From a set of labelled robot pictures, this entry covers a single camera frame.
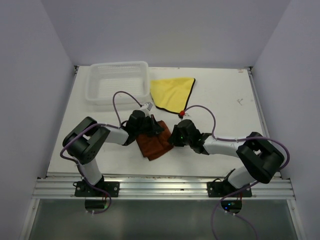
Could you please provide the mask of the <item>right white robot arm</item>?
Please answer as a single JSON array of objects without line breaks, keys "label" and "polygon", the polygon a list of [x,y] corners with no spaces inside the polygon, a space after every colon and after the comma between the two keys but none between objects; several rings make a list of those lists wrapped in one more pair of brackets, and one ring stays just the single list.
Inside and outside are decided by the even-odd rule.
[{"label": "right white robot arm", "polygon": [[175,147],[189,146],[197,154],[225,155],[241,160],[242,167],[231,170],[222,181],[208,184],[211,197],[235,196],[255,182],[268,184],[289,159],[271,139],[258,132],[239,139],[214,137],[211,133],[201,133],[189,119],[174,126],[168,142]]}]

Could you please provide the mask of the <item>brown towel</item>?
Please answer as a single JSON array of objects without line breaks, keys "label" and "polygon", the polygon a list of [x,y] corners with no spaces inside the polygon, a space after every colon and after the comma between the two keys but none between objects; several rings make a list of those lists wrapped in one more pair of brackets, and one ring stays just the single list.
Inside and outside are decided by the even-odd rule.
[{"label": "brown towel", "polygon": [[174,148],[174,146],[168,142],[171,132],[166,123],[163,120],[158,121],[157,123],[164,129],[163,132],[154,136],[140,134],[136,138],[142,156],[149,161],[160,158]]}]

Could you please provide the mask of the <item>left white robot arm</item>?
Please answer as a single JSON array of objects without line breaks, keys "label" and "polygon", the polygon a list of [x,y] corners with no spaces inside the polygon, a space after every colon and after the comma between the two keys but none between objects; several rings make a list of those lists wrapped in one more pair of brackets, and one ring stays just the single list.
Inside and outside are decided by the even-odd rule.
[{"label": "left white robot arm", "polygon": [[128,146],[140,135],[157,137],[164,131],[154,115],[144,110],[134,110],[128,120],[120,122],[119,127],[98,123],[88,116],[64,138],[60,157],[76,164],[87,192],[96,197],[106,190],[96,161],[105,143]]}]

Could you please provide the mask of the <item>yellow towel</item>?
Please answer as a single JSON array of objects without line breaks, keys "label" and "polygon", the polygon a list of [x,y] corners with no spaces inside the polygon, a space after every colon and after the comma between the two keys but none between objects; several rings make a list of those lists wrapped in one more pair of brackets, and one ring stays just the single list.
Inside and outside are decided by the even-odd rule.
[{"label": "yellow towel", "polygon": [[179,114],[187,108],[195,83],[192,77],[151,80],[150,94],[158,109]]}]

